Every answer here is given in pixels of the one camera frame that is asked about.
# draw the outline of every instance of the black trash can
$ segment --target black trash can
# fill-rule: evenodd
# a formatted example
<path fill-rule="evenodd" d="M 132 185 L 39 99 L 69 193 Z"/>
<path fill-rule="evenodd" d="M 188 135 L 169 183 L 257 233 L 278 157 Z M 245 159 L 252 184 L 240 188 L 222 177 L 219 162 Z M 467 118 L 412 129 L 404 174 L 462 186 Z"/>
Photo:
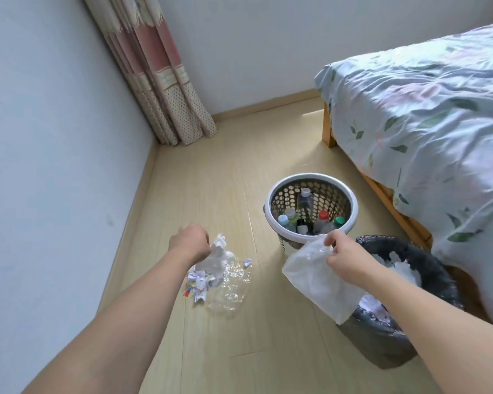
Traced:
<path fill-rule="evenodd" d="M 356 241 L 369 253 L 379 255 L 386 262 L 391 260 L 389 253 L 394 251 L 402 261 L 407 260 L 411 268 L 420 273 L 422 289 L 463 309 L 455 282 L 432 254 L 391 236 L 362 236 Z M 358 306 L 339 329 L 365 358 L 380 369 L 401 366 L 416 355 L 413 345 L 392 316 L 391 322 L 385 323 L 372 312 Z"/>

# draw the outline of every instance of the person's left hand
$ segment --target person's left hand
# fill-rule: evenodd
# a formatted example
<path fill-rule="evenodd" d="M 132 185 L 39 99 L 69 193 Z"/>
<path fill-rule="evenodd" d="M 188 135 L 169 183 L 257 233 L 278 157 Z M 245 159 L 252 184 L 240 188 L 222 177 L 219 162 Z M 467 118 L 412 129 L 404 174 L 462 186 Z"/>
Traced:
<path fill-rule="evenodd" d="M 208 232 L 199 224 L 192 224 L 170 238 L 168 251 L 178 251 L 189 258 L 190 265 L 203 261 L 210 254 L 210 238 Z"/>

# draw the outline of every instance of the wall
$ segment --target wall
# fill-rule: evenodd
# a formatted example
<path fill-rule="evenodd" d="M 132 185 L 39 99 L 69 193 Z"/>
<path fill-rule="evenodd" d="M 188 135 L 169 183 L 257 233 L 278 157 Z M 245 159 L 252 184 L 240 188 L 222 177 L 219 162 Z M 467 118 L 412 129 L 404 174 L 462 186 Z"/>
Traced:
<path fill-rule="evenodd" d="M 493 22 L 493 0 L 159 0 L 210 113 L 314 87 L 323 65 Z"/>
<path fill-rule="evenodd" d="M 0 0 L 0 393 L 95 315 L 151 139 L 81 0 Z"/>

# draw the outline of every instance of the bed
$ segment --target bed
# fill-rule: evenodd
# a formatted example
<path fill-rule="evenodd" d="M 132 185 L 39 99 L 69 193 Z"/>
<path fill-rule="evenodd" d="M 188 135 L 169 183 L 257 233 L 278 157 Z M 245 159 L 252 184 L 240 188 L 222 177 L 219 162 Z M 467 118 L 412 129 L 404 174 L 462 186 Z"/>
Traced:
<path fill-rule="evenodd" d="M 493 321 L 493 25 L 335 62 L 315 83 L 323 141 Z"/>

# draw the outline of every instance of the curtain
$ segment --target curtain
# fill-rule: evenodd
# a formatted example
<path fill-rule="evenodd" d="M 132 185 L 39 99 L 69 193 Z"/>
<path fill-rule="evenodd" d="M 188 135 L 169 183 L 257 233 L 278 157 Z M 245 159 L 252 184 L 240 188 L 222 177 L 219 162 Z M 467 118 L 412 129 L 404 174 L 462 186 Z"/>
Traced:
<path fill-rule="evenodd" d="M 216 133 L 158 0 L 85 0 L 159 142 L 189 145 Z"/>

